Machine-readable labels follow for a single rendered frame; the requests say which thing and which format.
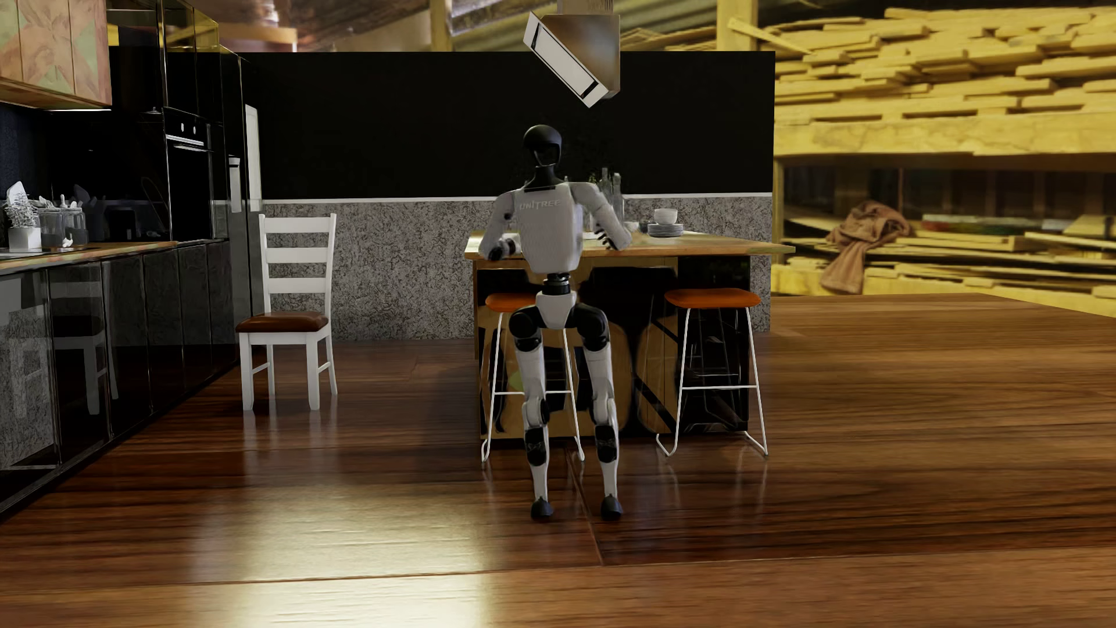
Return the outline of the orange seat white bar stool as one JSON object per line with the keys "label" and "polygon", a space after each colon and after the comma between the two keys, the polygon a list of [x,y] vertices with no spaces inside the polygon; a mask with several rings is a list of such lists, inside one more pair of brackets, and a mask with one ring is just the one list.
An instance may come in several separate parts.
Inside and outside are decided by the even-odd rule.
{"label": "orange seat white bar stool", "polygon": [[[742,429],[741,434],[745,436],[745,439],[753,445],[757,450],[761,452],[764,458],[770,456],[770,450],[768,446],[768,437],[766,429],[762,392],[760,384],[760,374],[758,369],[758,361],[756,355],[756,341],[754,341],[754,327],[751,319],[751,308],[761,303],[761,298],[753,292],[741,290],[741,288],[679,288],[679,290],[667,291],[664,294],[666,302],[677,307],[680,311],[684,313],[684,319],[682,321],[682,341],[679,342],[681,348],[681,357],[677,360],[679,373],[677,373],[677,406],[675,406],[675,427],[673,432],[673,446],[668,450],[662,444],[661,435],[656,434],[654,436],[655,445],[666,457],[672,457],[679,450],[679,436],[682,434],[681,419],[682,419],[682,402],[683,395],[686,392],[754,392],[757,399],[757,408],[759,410],[759,423],[760,423],[760,439],[757,439],[747,429]],[[689,335],[690,335],[690,319],[695,311],[706,311],[706,309],[715,309],[720,311],[721,309],[734,309],[735,311],[743,311],[745,313],[745,338],[747,338],[747,356],[750,358],[751,376],[749,383],[738,383],[728,384],[724,381],[718,381],[714,384],[705,384],[705,386],[686,386],[686,364],[687,364],[687,349],[690,347]]]}
{"label": "orange seat white bar stool", "polygon": [[[498,319],[496,320],[496,339],[491,341],[492,355],[490,359],[490,377],[489,377],[489,392],[487,393],[488,400],[488,417],[484,433],[484,441],[481,445],[481,464],[487,464],[491,452],[491,441],[493,436],[493,421],[496,421],[496,398],[501,397],[501,395],[523,395],[522,392],[496,392],[496,376],[499,373],[500,364],[500,338],[502,331],[502,322],[506,313],[513,313],[517,309],[535,305],[536,297],[527,294],[526,292],[496,292],[494,294],[489,294],[485,298],[485,307],[491,309],[493,312],[498,313]],[[568,342],[568,336],[565,330],[561,330],[561,338],[564,344],[564,358],[565,358],[565,376],[567,379],[567,389],[559,392],[568,395],[570,405],[576,406],[576,390],[574,384],[574,371],[571,367],[571,355],[570,347]]]}

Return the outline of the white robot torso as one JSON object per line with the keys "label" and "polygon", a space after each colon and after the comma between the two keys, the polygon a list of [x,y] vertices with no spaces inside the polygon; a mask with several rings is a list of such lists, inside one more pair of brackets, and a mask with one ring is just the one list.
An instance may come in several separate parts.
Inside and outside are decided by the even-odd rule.
{"label": "white robot torso", "polygon": [[583,209],[570,183],[554,189],[513,191],[513,218],[525,260],[536,274],[567,274],[579,265]]}

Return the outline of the wooden kitchen island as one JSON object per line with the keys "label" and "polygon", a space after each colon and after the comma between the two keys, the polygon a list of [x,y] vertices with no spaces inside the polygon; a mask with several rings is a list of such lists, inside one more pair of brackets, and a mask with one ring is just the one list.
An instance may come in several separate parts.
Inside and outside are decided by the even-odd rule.
{"label": "wooden kitchen island", "polygon": [[[485,307],[496,292],[526,292],[536,296],[543,276],[533,273],[523,257],[487,261],[479,252],[481,231],[470,235],[466,260],[472,263],[475,349],[480,373],[480,435],[484,439],[490,377],[491,341],[496,339],[498,313]],[[570,287],[578,302],[602,309],[610,335],[610,371],[624,438],[663,434],[673,437],[677,406],[677,360],[681,357],[684,313],[668,305],[665,292],[679,288],[741,288],[760,294],[752,277],[762,257],[790,251],[790,247],[768,244],[727,235],[691,233],[676,238],[634,234],[625,250],[604,250],[591,234],[584,235],[579,265]],[[754,334],[761,330],[761,303],[751,308]],[[496,392],[522,393],[514,345],[508,332],[511,313],[506,313],[500,338],[500,364]],[[734,309],[695,311],[690,319],[690,347],[685,385],[705,386],[724,381],[749,383],[745,313]],[[683,394],[681,426],[684,433],[741,433],[751,429],[760,437],[759,419],[749,403],[753,392],[686,392]],[[523,396],[496,398],[496,439],[523,436]]]}

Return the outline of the black robot head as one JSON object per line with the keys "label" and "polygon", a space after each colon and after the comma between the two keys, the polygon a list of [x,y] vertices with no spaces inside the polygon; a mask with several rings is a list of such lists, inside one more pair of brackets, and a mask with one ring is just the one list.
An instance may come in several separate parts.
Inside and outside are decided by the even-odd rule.
{"label": "black robot head", "polygon": [[555,167],[561,160],[562,139],[554,127],[537,124],[525,132],[523,148],[529,151],[535,160],[533,176],[525,182],[525,192],[556,189],[565,182],[555,174]]}

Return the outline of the white black right robot leg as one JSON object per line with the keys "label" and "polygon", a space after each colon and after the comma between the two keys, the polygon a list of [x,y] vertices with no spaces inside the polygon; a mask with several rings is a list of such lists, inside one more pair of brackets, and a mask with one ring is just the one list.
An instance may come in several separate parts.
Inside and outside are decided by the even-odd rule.
{"label": "white black right robot leg", "polygon": [[535,305],[521,307],[512,313],[509,331],[513,337],[516,360],[523,381],[525,454],[531,468],[535,497],[531,505],[533,520],[547,520],[554,514],[548,497],[549,408],[546,400],[546,369],[541,330],[546,327]]}

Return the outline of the white black robot leg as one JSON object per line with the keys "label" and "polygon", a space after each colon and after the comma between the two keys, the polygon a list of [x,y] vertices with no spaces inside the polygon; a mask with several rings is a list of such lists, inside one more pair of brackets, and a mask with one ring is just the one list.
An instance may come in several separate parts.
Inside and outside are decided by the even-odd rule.
{"label": "white black robot leg", "polygon": [[535,497],[531,505],[533,520],[547,520],[554,514],[548,497],[549,408],[546,400],[546,369],[541,330],[546,327],[535,305],[521,307],[512,313],[509,331],[513,337],[516,360],[523,381],[525,454],[531,468]]}
{"label": "white black robot leg", "polygon": [[595,425],[595,445],[603,472],[605,496],[602,518],[616,521],[623,515],[618,497],[617,472],[620,461],[620,436],[610,371],[609,329],[606,315],[598,308],[577,303],[571,321],[583,339],[583,352],[591,378],[591,421]]}

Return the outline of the white black left robot leg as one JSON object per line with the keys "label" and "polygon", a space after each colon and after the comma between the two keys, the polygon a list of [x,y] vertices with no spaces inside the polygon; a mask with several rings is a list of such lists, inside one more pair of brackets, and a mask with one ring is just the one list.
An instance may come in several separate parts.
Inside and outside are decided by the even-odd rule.
{"label": "white black left robot leg", "polygon": [[616,521],[623,515],[618,497],[617,472],[620,461],[620,436],[610,371],[609,329],[606,315],[598,308],[577,303],[571,321],[583,339],[583,352],[591,378],[591,421],[595,425],[595,445],[603,472],[605,496],[602,518]]}

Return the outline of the white steel range hood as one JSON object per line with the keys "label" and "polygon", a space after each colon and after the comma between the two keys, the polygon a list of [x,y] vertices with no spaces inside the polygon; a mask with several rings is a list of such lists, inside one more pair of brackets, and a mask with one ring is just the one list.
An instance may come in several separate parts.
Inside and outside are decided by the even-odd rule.
{"label": "white steel range hood", "polygon": [[620,91],[620,17],[613,0],[557,0],[528,13],[523,42],[586,107]]}

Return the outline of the white wooden chair brown seat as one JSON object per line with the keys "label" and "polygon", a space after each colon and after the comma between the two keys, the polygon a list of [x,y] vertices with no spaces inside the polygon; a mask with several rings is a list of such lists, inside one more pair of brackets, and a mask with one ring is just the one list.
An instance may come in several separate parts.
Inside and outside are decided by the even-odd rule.
{"label": "white wooden chair brown seat", "polygon": [[[267,218],[259,216],[261,280],[263,313],[254,315],[235,326],[240,349],[240,380],[242,407],[252,410],[254,404],[253,376],[268,371],[268,389],[275,394],[276,345],[304,345],[309,407],[319,410],[320,373],[327,371],[331,395],[337,395],[336,361],[331,351],[331,260],[336,242],[337,216],[328,218]],[[268,236],[277,234],[326,234],[326,247],[270,248]],[[271,277],[270,265],[324,264],[323,276]],[[324,310],[273,311],[272,294],[323,294]]]}

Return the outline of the brown draped cloth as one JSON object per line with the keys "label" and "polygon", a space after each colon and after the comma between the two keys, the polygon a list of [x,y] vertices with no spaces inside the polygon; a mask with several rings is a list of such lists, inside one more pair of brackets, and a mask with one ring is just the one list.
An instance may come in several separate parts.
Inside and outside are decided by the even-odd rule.
{"label": "brown draped cloth", "polygon": [[826,236],[840,251],[824,270],[820,286],[841,294],[860,294],[867,251],[912,233],[913,229],[899,211],[877,201],[862,202]]}

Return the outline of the black built-in oven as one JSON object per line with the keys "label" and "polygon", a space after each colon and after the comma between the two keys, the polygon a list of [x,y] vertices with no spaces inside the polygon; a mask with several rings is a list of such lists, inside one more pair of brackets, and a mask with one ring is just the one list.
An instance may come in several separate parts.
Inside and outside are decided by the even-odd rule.
{"label": "black built-in oven", "polygon": [[211,143],[200,117],[163,109],[171,235],[177,241],[213,238]]}

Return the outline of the wooden plank storage rack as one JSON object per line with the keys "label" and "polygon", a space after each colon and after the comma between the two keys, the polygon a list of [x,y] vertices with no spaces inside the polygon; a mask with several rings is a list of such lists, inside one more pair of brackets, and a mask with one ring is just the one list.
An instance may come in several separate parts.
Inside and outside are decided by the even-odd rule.
{"label": "wooden plank storage rack", "polygon": [[820,286],[872,200],[912,235],[862,294],[985,292],[1116,317],[1116,0],[888,8],[769,26],[776,294]]}

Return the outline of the black glossy base cabinets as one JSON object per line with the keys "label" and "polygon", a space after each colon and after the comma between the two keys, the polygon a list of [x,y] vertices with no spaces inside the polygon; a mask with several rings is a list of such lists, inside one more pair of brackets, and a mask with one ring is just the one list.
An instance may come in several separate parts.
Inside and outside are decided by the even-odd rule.
{"label": "black glossy base cabinets", "polygon": [[230,242],[0,255],[0,518],[238,363]]}

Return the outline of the white utensil holder pot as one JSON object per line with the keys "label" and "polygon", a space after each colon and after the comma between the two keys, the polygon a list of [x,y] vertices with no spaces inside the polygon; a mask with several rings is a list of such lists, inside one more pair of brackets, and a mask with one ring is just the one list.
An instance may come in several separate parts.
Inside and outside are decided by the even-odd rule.
{"label": "white utensil holder pot", "polygon": [[39,211],[26,193],[22,182],[12,184],[6,193],[3,211],[8,228],[8,248],[11,252],[40,252],[41,228]]}

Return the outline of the wooden wall cabinet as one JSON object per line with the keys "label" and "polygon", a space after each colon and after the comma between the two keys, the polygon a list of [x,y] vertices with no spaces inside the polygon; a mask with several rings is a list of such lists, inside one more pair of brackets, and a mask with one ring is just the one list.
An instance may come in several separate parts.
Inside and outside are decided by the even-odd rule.
{"label": "wooden wall cabinet", "polygon": [[0,0],[0,102],[110,107],[106,0]]}

